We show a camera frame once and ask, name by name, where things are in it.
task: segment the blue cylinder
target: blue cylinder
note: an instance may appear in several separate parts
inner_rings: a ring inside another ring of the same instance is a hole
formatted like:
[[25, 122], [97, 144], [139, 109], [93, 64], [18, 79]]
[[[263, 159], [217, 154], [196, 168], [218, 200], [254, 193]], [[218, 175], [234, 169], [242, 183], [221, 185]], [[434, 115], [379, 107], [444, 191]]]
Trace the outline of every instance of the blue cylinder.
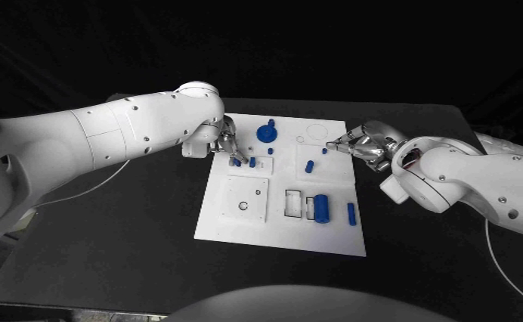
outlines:
[[330, 222], [329, 198], [326, 195], [315, 196], [315, 220], [320, 224], [327, 224]]
[[356, 210], [353, 203], [348, 203], [346, 211], [349, 212], [349, 225], [356, 226]]
[[274, 119], [270, 119], [270, 123], [258, 128], [257, 137], [264, 143], [271, 143], [276, 140], [276, 138], [279, 137], [279, 132], [276, 131]]
[[315, 167], [315, 161], [309, 161], [307, 162], [307, 167], [306, 167], [306, 172], [312, 173], [313, 172], [313, 167]]

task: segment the circular hole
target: circular hole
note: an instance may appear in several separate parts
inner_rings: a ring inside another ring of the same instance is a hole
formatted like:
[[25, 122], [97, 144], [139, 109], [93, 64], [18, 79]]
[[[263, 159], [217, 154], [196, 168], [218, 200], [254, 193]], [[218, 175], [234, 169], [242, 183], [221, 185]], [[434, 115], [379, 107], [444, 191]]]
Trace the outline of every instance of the circular hole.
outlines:
[[515, 210], [515, 209], [513, 209], [513, 210], [510, 210], [510, 211], [509, 211], [509, 218], [513, 220], [513, 219], [519, 216], [519, 214], [521, 214], [521, 213], [518, 212], [518, 210]]

